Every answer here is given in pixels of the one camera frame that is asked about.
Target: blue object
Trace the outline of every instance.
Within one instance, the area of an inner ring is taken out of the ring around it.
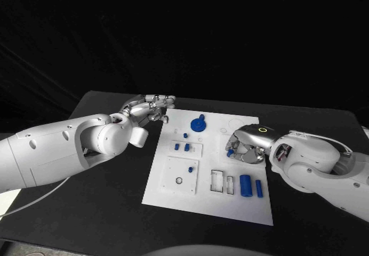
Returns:
[[[252,186],[251,186],[249,175],[239,176],[239,185],[240,185],[240,195],[245,197],[251,197],[252,196]]]
[[[227,150],[227,153],[226,153],[226,156],[230,157],[230,154],[233,153],[235,151],[232,149]]]
[[[196,132],[202,132],[206,128],[204,116],[200,114],[200,117],[193,119],[190,122],[190,128]]]
[[[256,193],[258,193],[258,198],[264,198],[259,180],[256,180]]]

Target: table surface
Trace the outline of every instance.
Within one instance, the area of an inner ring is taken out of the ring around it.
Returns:
[[[91,91],[70,118],[115,113],[132,95]],[[259,117],[279,133],[304,131],[369,154],[354,115],[341,110],[178,98],[178,109]],[[142,255],[186,244],[242,247],[271,255],[354,255],[366,251],[369,223],[315,194],[292,189],[266,164],[274,227],[142,205],[161,122],[145,126],[144,148],[128,145],[112,160],[72,176],[37,204],[4,217],[0,239],[91,255]],[[56,184],[23,189],[10,210]]]

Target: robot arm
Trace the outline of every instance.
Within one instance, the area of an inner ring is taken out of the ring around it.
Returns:
[[[337,208],[369,221],[369,156],[338,152],[326,141],[337,141],[291,131],[279,136],[268,127],[253,124],[235,131],[227,145],[227,156],[258,164],[269,155],[272,171],[301,192],[317,193]],[[238,154],[239,145],[249,148]]]
[[[36,126],[0,141],[0,193],[40,186],[118,156],[128,143],[144,146],[148,121],[163,120],[174,96],[138,95],[115,114],[91,115]]]

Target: dark curtain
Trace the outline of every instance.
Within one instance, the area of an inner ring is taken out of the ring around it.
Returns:
[[[0,11],[3,132],[66,119],[89,90],[336,108],[369,125],[360,1],[206,10],[8,1]]]

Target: robotic hand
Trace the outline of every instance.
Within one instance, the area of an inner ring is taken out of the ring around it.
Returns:
[[[168,122],[161,108],[174,108],[174,100],[138,95],[115,114],[40,125],[1,140],[0,193],[60,181],[118,156],[128,143],[142,147],[148,135],[142,126]]]
[[[328,143],[344,148],[338,152]],[[238,153],[239,145],[248,151]],[[269,155],[271,170],[298,191],[317,193],[336,207],[369,221],[369,156],[351,152],[340,142],[297,131],[279,136],[274,129],[251,124],[230,136],[229,158],[258,164]]]

